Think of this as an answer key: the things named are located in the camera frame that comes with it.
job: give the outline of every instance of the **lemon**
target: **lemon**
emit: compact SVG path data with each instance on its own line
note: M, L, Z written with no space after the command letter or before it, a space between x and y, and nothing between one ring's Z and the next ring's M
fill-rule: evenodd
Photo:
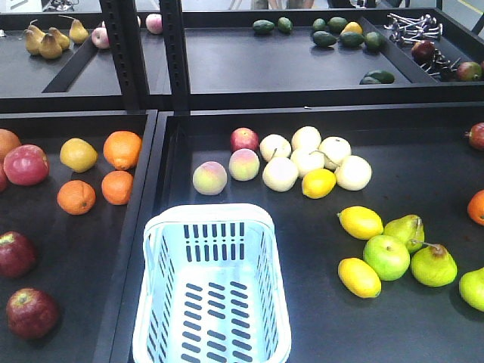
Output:
M302 178L302 193L309 198L325 197L336 185L336 176L328 169L314 169Z
M341 33L345 32L355 32L358 34L363 34L363 29L361 28L360 24L356 23L355 21L350 21L343 29Z
M60 162L75 172L85 172L98 161L98 152L81 138L71 138L60 148Z
M359 240L369 240L383 233L380 216L365 206L349 206L337 215L345 231Z
M375 270L362 259L342 259L338 265L338 276L348 290L358 297L367 299L380 295L381 280Z

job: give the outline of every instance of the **basket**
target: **basket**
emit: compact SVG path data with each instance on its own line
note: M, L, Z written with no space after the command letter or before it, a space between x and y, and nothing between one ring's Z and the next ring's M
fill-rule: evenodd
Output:
M274 224L253 204L175 206L144 229L137 363L279 363L291 336Z

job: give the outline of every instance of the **orange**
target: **orange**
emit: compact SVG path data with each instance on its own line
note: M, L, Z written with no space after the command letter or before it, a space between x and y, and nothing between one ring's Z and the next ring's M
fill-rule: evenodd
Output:
M94 206L95 201L94 188L82 180L68 181L57 193L59 206L73 216L87 213Z
M131 131L115 131L104 142L103 154L116 170L128 170L138 163L141 138Z
M104 198L115 206L129 202L133 190L133 176L124 170L107 173L101 183Z
M484 225L484 190L478 191L470 199L467 214L475 223Z
M8 151L21 145L20 139L12 131L0 129L0 161L3 161Z

